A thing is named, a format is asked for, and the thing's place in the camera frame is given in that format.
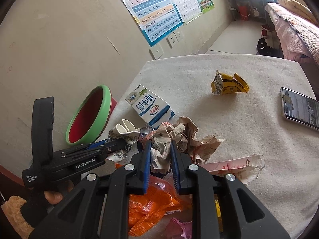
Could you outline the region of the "left hand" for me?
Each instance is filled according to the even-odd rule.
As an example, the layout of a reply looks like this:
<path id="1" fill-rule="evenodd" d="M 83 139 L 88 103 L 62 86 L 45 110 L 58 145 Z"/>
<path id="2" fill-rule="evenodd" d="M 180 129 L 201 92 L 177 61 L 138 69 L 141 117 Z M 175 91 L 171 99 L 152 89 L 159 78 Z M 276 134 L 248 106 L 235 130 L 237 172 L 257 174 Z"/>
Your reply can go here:
<path id="1" fill-rule="evenodd" d="M 56 205 L 63 200 L 67 193 L 71 192 L 74 184 L 71 180 L 65 180 L 58 183 L 54 190 L 45 190 L 44 197 L 51 205 Z"/>

